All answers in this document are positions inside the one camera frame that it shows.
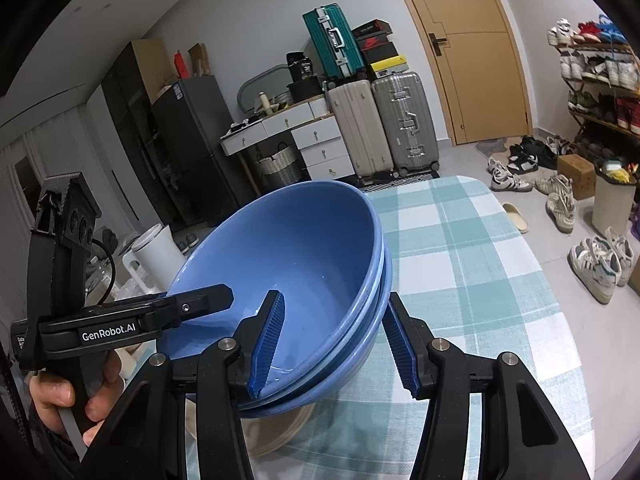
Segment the left hand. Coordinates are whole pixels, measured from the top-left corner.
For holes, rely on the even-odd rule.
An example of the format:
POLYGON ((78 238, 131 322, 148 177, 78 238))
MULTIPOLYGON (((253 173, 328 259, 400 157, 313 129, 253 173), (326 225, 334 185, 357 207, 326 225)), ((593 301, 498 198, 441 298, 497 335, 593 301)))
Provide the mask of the left hand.
MULTIPOLYGON (((82 434, 82 440, 87 446, 92 443, 124 390, 124 382, 119 376, 121 368, 119 356, 111 351, 104 362, 102 387, 85 406, 86 416, 93 422, 93 426, 82 434)), ((28 386, 32 402, 44 426, 57 434, 64 434, 58 410, 74 405, 76 396, 72 384, 64 378, 41 372, 29 379, 28 386)))

